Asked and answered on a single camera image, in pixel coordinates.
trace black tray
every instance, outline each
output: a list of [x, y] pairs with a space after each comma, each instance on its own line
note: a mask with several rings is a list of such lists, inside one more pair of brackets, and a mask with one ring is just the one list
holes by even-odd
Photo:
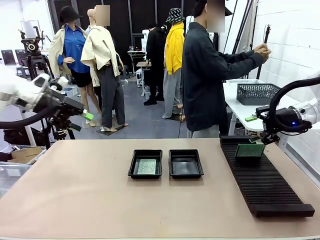
[[169, 171], [174, 179], [198, 179], [204, 174], [198, 150], [169, 150]]
[[265, 154], [245, 161], [236, 158], [238, 144], [250, 136], [222, 136], [220, 144], [236, 183], [256, 217], [312, 217], [315, 209], [304, 204]]
[[[139, 173], [141, 160], [155, 160], [155, 163], [149, 163], [149, 165], [154, 165], [154, 173], [145, 173], [146, 171], [143, 170]], [[162, 150], [134, 150], [128, 176], [133, 179], [158, 179], [161, 175]]]

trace concrete floor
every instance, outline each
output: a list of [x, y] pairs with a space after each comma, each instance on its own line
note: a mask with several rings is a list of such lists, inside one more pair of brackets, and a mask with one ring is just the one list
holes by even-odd
[[[83, 128], [80, 132], [73, 131], [76, 139], [170, 139], [178, 138], [179, 126], [178, 121], [163, 120], [162, 115], [165, 111], [164, 102], [158, 102], [157, 105], [144, 106], [145, 97], [141, 96], [142, 89], [137, 88], [134, 81], [129, 81], [123, 87], [125, 102], [125, 117], [129, 124], [118, 132], [110, 136], [98, 133], [99, 127]], [[74, 99], [80, 101], [80, 97], [74, 96]], [[97, 117], [96, 109], [89, 100], [89, 108]], [[20, 111], [15, 106], [7, 106], [0, 114], [0, 121], [20, 120]], [[80, 116], [71, 117], [74, 124], [82, 126], [85, 120]], [[41, 124], [37, 122], [32, 125], [33, 128], [40, 130]], [[187, 137], [186, 123], [181, 124], [180, 138]], [[0, 130], [0, 150], [8, 144], [4, 141], [3, 131]]]

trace camera tripod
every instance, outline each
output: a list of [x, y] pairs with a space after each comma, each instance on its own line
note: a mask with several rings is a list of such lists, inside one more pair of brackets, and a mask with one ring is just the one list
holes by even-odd
[[[55, 76], [52, 72], [49, 59], [46, 55], [41, 54], [39, 50], [39, 42], [43, 41], [44, 38], [40, 37], [39, 29], [37, 26], [33, 27], [36, 30], [37, 37], [36, 38], [25, 38], [25, 33], [20, 31], [21, 33], [21, 42], [24, 45], [26, 60], [23, 60], [22, 63], [28, 68], [31, 80], [35, 79], [38, 76], [37, 68], [41, 71], [44, 71], [46, 74], [51, 76], [51, 79], [54, 79]], [[70, 136], [70, 139], [74, 140], [75, 135], [73, 131], [69, 128], [64, 128], [62, 126], [58, 127], [48, 119], [44, 118], [46, 122], [46, 127], [43, 119], [41, 120], [42, 132], [45, 134], [45, 147], [48, 150], [51, 146], [49, 134], [52, 131], [53, 137], [55, 140], [65, 140], [67, 133]]]

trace yellow jacket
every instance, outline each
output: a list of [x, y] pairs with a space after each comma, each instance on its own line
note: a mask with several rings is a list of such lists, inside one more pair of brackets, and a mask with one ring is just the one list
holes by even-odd
[[171, 27], [165, 42], [165, 65], [169, 75], [174, 74], [182, 66], [184, 47], [184, 23]]

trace cream jacket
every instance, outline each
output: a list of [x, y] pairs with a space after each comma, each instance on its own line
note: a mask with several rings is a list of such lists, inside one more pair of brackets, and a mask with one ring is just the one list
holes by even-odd
[[[71, 75], [71, 71], [68, 68], [67, 64], [64, 62], [63, 65], [58, 65], [58, 56], [64, 54], [64, 44], [65, 44], [65, 26], [64, 24], [62, 28], [54, 35], [54, 38], [52, 40], [52, 43], [50, 45], [49, 49], [49, 62], [52, 69], [52, 72], [54, 75], [60, 76], [63, 73]], [[79, 28], [84, 38], [87, 38], [86, 32], [79, 26], [76, 25], [77, 28]], [[94, 87], [100, 86], [98, 76], [94, 69], [90, 68], [90, 74], [92, 78], [92, 83]]]
[[114, 76], [120, 75], [117, 53], [110, 32], [102, 26], [93, 26], [84, 43], [81, 62], [100, 70], [111, 60]]

